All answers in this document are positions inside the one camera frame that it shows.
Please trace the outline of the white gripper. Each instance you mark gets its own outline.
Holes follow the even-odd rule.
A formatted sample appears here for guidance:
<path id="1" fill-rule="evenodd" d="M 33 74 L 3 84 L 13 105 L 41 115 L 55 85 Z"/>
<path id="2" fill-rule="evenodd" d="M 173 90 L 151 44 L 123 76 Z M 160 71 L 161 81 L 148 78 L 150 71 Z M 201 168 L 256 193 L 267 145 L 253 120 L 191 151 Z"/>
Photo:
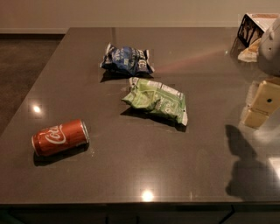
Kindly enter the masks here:
<path id="1" fill-rule="evenodd" d="M 266 74 L 280 76 L 280 17 L 237 57 L 243 62 L 257 62 Z M 280 108 L 280 79 L 254 80 L 249 87 L 242 123 L 260 128 Z"/>

